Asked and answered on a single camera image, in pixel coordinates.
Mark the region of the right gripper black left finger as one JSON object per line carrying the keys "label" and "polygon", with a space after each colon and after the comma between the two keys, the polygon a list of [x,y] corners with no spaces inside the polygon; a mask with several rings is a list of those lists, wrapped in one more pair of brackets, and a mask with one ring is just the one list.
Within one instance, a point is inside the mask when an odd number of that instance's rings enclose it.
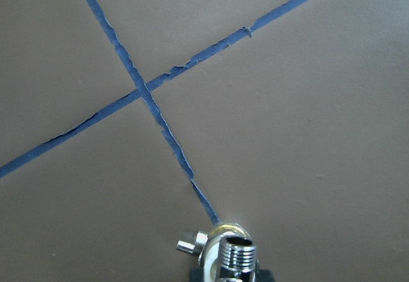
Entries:
{"label": "right gripper black left finger", "polygon": [[204,272],[202,268],[194,268],[190,270],[189,282],[203,282]]}

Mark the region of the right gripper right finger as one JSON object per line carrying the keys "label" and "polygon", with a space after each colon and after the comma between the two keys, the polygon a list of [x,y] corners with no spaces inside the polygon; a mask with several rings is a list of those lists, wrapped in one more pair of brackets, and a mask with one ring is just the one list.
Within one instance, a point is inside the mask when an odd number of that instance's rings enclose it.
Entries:
{"label": "right gripper right finger", "polygon": [[275,282],[272,271],[268,269],[258,269],[255,274],[255,282]]}

